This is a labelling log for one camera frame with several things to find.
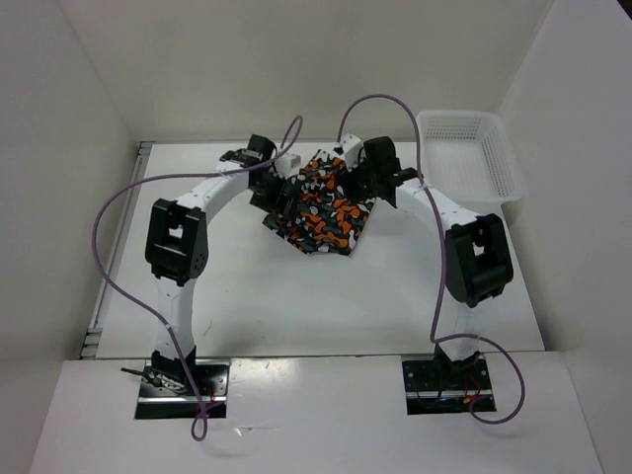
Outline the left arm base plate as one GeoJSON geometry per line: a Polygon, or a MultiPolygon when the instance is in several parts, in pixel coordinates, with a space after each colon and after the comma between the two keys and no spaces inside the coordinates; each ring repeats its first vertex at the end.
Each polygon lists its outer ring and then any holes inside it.
{"type": "MultiPolygon", "coordinates": [[[[202,360],[193,371],[198,391],[210,419],[226,417],[228,375],[226,360],[202,360]]],[[[134,418],[136,420],[192,420],[200,412],[197,397],[189,383],[174,382],[154,371],[147,361],[141,371],[134,418]]]]}

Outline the orange camouflage shorts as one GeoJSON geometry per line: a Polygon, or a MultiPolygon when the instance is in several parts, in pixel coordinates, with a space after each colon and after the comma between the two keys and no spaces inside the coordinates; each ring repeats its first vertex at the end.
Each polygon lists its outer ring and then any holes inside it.
{"type": "Polygon", "coordinates": [[[289,183],[297,191],[289,211],[269,212],[263,225],[305,255],[354,250],[376,204],[374,197],[351,199],[339,178],[343,159],[320,149],[289,183]]]}

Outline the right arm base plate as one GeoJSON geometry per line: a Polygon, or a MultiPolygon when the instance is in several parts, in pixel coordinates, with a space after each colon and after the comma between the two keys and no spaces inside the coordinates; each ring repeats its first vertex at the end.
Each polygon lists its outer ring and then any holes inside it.
{"type": "Polygon", "coordinates": [[[407,414],[445,415],[497,411],[488,365],[480,357],[463,374],[441,376],[431,355],[402,359],[407,414]]]}

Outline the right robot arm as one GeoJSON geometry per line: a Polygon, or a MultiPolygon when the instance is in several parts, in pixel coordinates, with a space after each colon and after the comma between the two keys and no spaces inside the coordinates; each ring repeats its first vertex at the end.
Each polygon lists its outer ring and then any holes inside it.
{"type": "Polygon", "coordinates": [[[431,325],[433,374],[439,388],[454,388],[480,356],[482,304],[500,296],[514,277],[503,221],[422,184],[416,169],[402,167],[387,136],[363,141],[345,134],[338,146],[348,170],[343,188],[350,197],[382,199],[436,232],[443,291],[431,325]]]}

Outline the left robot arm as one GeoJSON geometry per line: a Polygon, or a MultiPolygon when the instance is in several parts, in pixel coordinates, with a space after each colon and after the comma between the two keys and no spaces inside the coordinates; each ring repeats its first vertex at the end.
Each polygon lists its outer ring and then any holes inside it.
{"type": "Polygon", "coordinates": [[[208,224],[247,191],[266,211],[280,203],[301,158],[287,152],[275,157],[275,150],[268,138],[253,134],[246,147],[225,152],[190,191],[152,205],[144,255],[157,284],[165,334],[152,352],[151,370],[175,394],[189,393],[198,380],[193,304],[197,279],[209,261],[208,224]]]}

